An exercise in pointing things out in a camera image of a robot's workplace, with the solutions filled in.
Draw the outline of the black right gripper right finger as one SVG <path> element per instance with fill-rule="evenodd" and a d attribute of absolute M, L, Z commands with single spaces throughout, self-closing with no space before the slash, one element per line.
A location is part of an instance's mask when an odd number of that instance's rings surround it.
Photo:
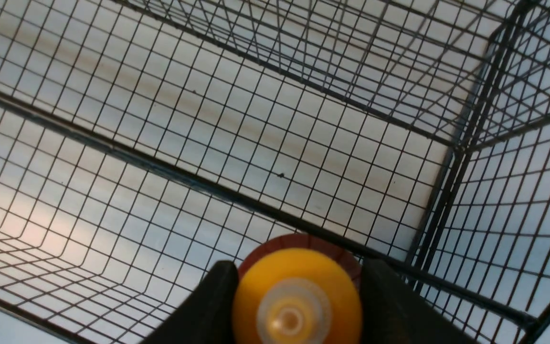
<path fill-rule="evenodd" d="M 475 344 L 382 260 L 365 260 L 360 278 L 361 344 Z"/>

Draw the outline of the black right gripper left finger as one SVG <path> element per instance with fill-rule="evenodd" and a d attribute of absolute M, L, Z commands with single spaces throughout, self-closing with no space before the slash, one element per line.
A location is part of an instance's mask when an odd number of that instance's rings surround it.
<path fill-rule="evenodd" d="M 239 283 L 231 261 L 217 261 L 143 344 L 233 344 L 232 303 Z"/>

